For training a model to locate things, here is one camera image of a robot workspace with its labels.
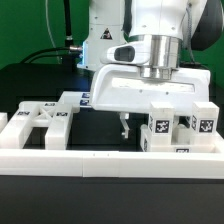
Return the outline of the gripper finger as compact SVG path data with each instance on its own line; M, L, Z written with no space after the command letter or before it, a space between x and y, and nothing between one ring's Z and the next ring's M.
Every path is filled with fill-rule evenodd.
M127 120L129 119L129 114L128 113L125 113L125 112L121 112L120 113L120 122L123 126L123 129L124 131L122 132L122 135L127 138L129 136L129 126L128 126L128 123L127 123Z

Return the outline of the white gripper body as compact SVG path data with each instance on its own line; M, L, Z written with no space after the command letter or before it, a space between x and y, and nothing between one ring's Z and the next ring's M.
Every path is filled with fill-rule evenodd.
M190 116L194 102L209 101L210 72L179 68L170 80L143 78L140 68L109 64L93 76L90 105L95 110L148 114L152 102L170 103L176 116Z

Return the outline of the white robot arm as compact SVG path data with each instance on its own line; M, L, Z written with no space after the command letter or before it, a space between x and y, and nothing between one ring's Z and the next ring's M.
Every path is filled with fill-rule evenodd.
M94 73L90 105L141 113L167 134L175 117L209 100L210 71L180 66L180 50L204 50L221 36L220 0L89 0L80 68Z

